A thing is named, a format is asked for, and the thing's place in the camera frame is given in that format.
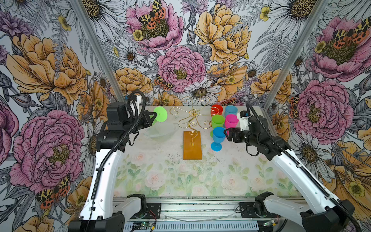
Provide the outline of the aluminium corner post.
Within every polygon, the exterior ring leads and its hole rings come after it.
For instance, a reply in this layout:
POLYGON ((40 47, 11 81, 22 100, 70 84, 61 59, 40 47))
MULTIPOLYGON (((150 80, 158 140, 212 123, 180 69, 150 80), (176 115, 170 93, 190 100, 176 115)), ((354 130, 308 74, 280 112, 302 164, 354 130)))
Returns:
POLYGON ((72 1, 71 5, 84 30, 84 33, 86 34, 92 48, 94 49, 94 52, 102 66, 102 69, 104 73, 106 74, 108 81, 111 84, 111 87, 113 88, 113 91, 115 93, 117 100, 119 102, 126 103, 127 101, 125 100, 125 96, 123 95, 121 88, 118 85, 118 82, 114 76, 112 67, 104 53, 99 37, 96 34, 95 27, 93 23, 91 22, 91 20, 89 19, 82 1, 72 1))
POLYGON ((314 27, 318 24, 318 21, 322 16, 323 12, 325 11, 328 2, 329 1, 317 1, 316 4, 314 5, 314 8, 311 14, 309 15, 308 21, 306 22, 303 31, 298 34, 298 38, 294 43, 294 46, 291 49, 286 62, 284 63, 275 83, 273 84, 267 98, 265 99, 265 102, 263 104, 263 110, 267 111, 269 105, 276 97, 283 82, 286 80, 286 77, 289 74, 295 59, 299 56, 300 49, 304 46, 305 41, 309 38, 314 27))

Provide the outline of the light blue wine glass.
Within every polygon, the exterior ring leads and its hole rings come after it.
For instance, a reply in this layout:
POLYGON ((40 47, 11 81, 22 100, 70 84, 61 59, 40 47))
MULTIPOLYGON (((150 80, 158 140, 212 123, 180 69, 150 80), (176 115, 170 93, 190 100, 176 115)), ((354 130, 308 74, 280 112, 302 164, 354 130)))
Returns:
POLYGON ((238 108, 234 105, 228 105, 225 107, 225 112, 224 112, 224 116, 228 116, 228 115, 237 115, 238 113, 238 108))

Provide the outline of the left aluminium corner post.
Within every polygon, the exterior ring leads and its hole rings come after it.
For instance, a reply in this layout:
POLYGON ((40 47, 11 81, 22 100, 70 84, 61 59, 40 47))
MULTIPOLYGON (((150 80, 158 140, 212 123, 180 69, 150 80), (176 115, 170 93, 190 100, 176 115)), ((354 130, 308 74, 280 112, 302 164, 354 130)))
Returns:
POLYGON ((106 74, 108 81, 111 84, 111 87, 113 88, 113 91, 115 93, 117 100, 119 102, 126 103, 127 101, 125 100, 125 96, 123 95, 121 88, 118 85, 118 82, 114 76, 112 67, 104 53, 99 37, 96 34, 95 27, 93 23, 91 22, 91 20, 89 19, 82 1, 72 1, 71 5, 84 30, 84 33, 86 34, 92 48, 94 49, 94 52, 102 66, 102 69, 104 73, 106 74))

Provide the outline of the red wine glass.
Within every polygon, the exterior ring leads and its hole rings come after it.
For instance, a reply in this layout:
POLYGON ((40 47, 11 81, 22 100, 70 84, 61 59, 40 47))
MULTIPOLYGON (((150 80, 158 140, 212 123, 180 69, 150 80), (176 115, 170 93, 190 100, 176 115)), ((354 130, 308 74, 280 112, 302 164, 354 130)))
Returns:
POLYGON ((223 106, 219 104, 214 104, 211 106, 210 115, 211 116, 223 115, 223 111, 224 111, 223 106))

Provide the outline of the pink wine glass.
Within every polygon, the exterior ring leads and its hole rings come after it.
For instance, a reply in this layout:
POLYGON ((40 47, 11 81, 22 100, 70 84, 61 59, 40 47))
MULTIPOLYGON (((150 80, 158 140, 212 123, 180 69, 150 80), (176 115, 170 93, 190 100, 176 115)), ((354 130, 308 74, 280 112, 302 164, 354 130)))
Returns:
POLYGON ((225 128, 235 128, 239 123, 239 119, 236 115, 234 114, 229 114, 225 118, 225 128))

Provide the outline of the right aluminium corner post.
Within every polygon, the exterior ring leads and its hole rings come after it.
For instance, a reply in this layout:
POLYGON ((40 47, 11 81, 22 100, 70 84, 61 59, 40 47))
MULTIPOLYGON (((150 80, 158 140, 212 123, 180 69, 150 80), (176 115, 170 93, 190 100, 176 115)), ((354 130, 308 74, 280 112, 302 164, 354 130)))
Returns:
POLYGON ((300 49, 304 46, 305 41, 309 38, 314 27, 318 24, 318 21, 322 16, 323 12, 325 11, 328 2, 329 1, 317 1, 316 4, 314 5, 314 8, 311 14, 309 15, 308 21, 306 22, 303 31, 298 34, 298 38, 294 43, 294 46, 291 49, 286 62, 284 63, 275 83, 273 84, 267 98, 265 99, 265 102, 263 104, 263 110, 267 111, 269 105, 276 97, 283 82, 286 80, 286 77, 289 74, 295 59, 299 56, 300 49))

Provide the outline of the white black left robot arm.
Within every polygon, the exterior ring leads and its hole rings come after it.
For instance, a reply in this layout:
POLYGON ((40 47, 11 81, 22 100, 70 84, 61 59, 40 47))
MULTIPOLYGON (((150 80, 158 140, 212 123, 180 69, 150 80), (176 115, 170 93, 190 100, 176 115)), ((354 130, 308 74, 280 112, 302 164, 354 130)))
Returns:
POLYGON ((107 129, 98 135, 96 165, 88 198, 79 218, 70 222, 69 232, 122 232, 127 220, 136 214, 146 214, 143 194, 129 195, 124 203, 113 205, 118 166, 129 135, 150 127, 157 117, 157 113, 145 107, 138 101, 108 105, 107 129))

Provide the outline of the green wine glass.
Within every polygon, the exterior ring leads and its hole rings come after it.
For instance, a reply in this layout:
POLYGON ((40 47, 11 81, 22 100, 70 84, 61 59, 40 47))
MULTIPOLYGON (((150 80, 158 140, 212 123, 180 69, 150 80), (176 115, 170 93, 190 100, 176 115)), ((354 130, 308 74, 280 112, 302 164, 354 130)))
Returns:
POLYGON ((154 122, 153 122, 153 125, 157 124, 157 123, 162 123, 162 122, 165 122, 167 120, 167 117, 168 117, 168 113, 167 113, 167 110, 162 107, 162 106, 157 106, 154 110, 153 110, 154 113, 157 114, 154 122))
POLYGON ((210 132, 210 136, 213 137, 213 131, 217 127, 224 128, 225 118, 222 115, 213 115, 211 121, 212 131, 210 132))

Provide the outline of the green circuit board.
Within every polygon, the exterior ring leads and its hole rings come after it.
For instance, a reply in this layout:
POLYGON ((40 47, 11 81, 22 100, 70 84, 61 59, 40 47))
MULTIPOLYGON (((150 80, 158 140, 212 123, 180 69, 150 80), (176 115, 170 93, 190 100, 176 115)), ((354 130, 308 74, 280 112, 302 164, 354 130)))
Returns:
POLYGON ((156 223, 153 222, 135 222, 133 225, 132 225, 132 228, 131 228, 131 232, 134 232, 136 230, 147 230, 147 229, 150 229, 150 231, 154 231, 156 227, 156 223))

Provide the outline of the wooden rack base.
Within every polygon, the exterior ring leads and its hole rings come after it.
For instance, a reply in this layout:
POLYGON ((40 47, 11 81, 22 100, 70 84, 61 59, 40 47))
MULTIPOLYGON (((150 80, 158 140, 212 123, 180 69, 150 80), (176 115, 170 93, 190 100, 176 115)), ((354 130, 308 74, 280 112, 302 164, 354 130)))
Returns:
POLYGON ((201 160, 202 143, 199 131, 183 132, 183 160, 201 160))

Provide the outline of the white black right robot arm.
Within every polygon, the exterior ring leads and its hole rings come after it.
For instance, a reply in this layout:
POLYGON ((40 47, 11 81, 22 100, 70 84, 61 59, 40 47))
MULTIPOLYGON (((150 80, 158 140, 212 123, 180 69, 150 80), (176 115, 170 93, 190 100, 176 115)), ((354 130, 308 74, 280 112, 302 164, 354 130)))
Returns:
POLYGON ((354 206, 325 188, 285 140, 272 136, 265 118, 244 116, 240 118, 240 127, 225 129, 224 134, 230 142, 256 147, 259 154, 286 175, 306 201, 305 205, 297 204, 267 191, 255 198, 254 207, 258 216, 276 214, 307 232, 340 232, 349 223, 354 225, 356 231, 361 230, 353 217, 354 206))

